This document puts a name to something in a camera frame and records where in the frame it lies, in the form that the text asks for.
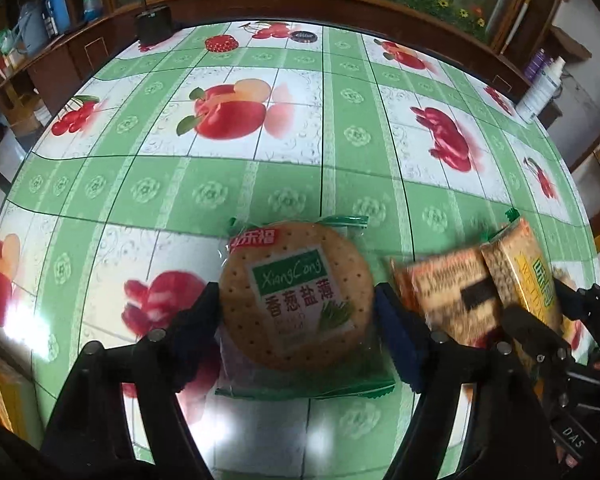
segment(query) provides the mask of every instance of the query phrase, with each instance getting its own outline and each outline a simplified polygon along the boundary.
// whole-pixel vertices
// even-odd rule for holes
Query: purple bottle
[[[536,55],[529,62],[529,64],[525,68],[525,77],[529,79],[529,81],[533,81],[536,77],[536,74],[540,71],[542,64],[544,63],[544,59],[546,54],[544,53],[544,48],[541,48],[536,52]]]

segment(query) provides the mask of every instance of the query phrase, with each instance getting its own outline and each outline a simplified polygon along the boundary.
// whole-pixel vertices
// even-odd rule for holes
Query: brown snack package
[[[504,307],[519,304],[560,333],[552,272],[529,222],[519,217],[480,246]]]
[[[434,256],[409,267],[391,262],[402,304],[463,345],[477,346],[498,326],[501,309],[478,248]]]

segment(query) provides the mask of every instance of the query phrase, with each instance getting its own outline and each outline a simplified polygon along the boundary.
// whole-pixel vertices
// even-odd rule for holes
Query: wooden cabinet
[[[58,113],[84,79],[78,74],[66,44],[37,59],[27,72],[52,115]]]
[[[520,70],[524,70],[529,61],[542,46],[550,31],[555,13],[563,0],[531,0],[511,43],[504,55]]]
[[[512,62],[473,36],[428,14],[385,0],[148,0],[148,3],[168,5],[174,22],[186,27],[248,18],[303,20],[348,27],[449,60],[515,100],[529,88],[529,82]],[[140,10],[137,4],[116,10],[112,15],[116,28],[129,30],[133,16]]]
[[[81,79],[97,72],[116,53],[114,20],[101,18],[67,42]]]

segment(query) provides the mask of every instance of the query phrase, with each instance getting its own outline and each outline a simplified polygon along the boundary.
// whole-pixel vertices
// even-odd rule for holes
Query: round cracker
[[[331,228],[309,222],[281,222],[272,227],[278,231],[275,244],[238,247],[222,270],[219,286],[224,325],[235,345],[263,366],[279,370],[327,367],[360,343],[371,321],[374,287],[369,266],[355,245]],[[354,307],[350,318],[353,329],[280,356],[266,329],[266,313],[256,304],[246,266],[316,245],[324,251],[343,300]]]

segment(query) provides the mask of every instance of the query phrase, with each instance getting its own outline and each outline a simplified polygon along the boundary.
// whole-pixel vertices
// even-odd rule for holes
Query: cracker package
[[[333,228],[289,221],[241,232],[219,286],[220,394],[288,399],[393,388],[371,323],[371,272]]]
[[[562,314],[552,271],[529,222],[518,217],[480,250],[503,306],[519,304],[560,333]]]
[[[420,313],[430,329],[481,346],[498,325],[497,291],[478,248],[434,256],[408,267],[392,261],[403,305]]]
[[[33,383],[0,358],[0,424],[35,448],[43,427]]]

